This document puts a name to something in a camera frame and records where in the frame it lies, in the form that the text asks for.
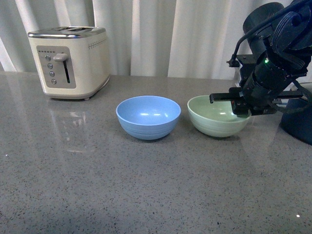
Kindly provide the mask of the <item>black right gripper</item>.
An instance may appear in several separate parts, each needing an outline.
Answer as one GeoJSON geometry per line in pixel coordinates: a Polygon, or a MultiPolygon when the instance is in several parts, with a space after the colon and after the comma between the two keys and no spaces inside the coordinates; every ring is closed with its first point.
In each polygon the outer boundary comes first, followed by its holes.
{"type": "Polygon", "coordinates": [[[236,62],[242,65],[239,87],[230,88],[230,93],[210,94],[210,103],[231,101],[232,111],[238,117],[274,114],[277,111],[293,114],[307,109],[307,104],[297,108],[277,105],[281,99],[308,96],[308,90],[296,81],[308,72],[302,60],[292,64],[268,55],[261,55],[258,60],[253,55],[239,55],[236,62]]]}

